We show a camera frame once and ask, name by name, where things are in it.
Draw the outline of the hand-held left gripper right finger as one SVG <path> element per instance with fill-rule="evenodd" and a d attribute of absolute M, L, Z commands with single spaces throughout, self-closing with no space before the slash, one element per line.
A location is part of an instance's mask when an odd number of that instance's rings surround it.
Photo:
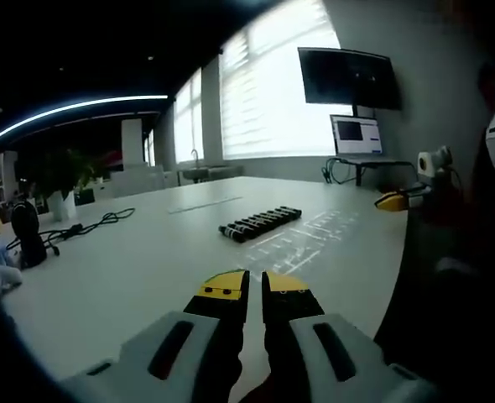
<path fill-rule="evenodd" d="M 439 389 L 398 364 L 303 281 L 262 273 L 264 346 L 277 402 L 438 402 Z"/>

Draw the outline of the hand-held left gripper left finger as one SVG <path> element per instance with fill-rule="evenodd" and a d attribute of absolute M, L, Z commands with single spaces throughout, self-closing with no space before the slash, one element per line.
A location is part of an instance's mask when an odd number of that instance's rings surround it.
<path fill-rule="evenodd" d="M 106 360 L 63 381 L 77 402 L 226 402 L 242 372 L 239 353 L 250 274 L 206 280 L 183 311 L 171 311 Z"/>

